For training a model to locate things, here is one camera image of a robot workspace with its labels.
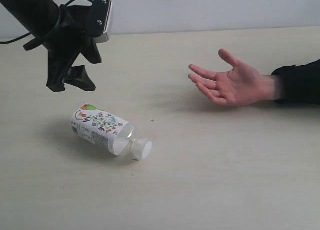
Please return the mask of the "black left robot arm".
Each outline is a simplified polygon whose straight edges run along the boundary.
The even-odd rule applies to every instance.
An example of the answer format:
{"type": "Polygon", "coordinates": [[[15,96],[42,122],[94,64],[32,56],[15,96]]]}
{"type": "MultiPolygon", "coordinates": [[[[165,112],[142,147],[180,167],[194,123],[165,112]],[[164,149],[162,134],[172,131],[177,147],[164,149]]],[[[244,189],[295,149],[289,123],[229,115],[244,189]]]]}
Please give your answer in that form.
{"type": "Polygon", "coordinates": [[[97,44],[109,39],[112,0],[91,0],[89,6],[73,2],[57,5],[54,0],[0,0],[34,37],[23,48],[29,51],[42,45],[47,49],[46,86],[53,92],[64,91],[65,84],[95,90],[85,66],[73,63],[80,54],[92,64],[101,63],[97,44]]]}

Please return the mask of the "black sleeved forearm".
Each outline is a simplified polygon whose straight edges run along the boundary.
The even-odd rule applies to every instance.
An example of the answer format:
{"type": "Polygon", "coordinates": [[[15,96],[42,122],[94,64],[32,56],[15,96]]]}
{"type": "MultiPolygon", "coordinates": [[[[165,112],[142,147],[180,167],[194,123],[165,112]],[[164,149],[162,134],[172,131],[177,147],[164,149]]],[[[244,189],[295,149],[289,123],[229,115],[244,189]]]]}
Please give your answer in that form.
{"type": "Polygon", "coordinates": [[[275,69],[272,76],[282,82],[282,97],[278,104],[319,104],[320,103],[320,61],[305,65],[283,66],[275,69]]]}

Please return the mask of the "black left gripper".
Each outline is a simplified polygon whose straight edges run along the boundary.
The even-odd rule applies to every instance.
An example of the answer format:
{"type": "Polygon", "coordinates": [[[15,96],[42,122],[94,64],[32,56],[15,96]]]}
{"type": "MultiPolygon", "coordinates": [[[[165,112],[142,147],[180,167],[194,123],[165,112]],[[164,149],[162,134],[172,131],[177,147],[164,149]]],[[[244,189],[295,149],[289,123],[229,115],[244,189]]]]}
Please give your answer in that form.
{"type": "Polygon", "coordinates": [[[40,45],[47,49],[46,86],[53,92],[64,91],[65,84],[84,91],[96,89],[85,65],[72,66],[79,54],[92,64],[102,62],[97,43],[86,33],[88,11],[89,6],[60,5],[54,27],[44,36],[37,36],[23,45],[26,51],[40,45]]]}

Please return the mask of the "person's open bare hand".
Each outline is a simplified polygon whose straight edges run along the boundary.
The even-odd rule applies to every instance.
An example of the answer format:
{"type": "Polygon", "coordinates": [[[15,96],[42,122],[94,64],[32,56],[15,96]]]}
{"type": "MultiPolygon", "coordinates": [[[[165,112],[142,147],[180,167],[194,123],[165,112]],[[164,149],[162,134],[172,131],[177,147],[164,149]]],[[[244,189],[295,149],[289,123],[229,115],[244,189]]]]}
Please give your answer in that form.
{"type": "Polygon", "coordinates": [[[194,64],[188,66],[192,70],[188,78],[212,102],[223,106],[246,106],[284,96],[278,76],[262,75],[224,49],[220,49],[218,55],[231,65],[231,70],[213,72],[194,64]]]}

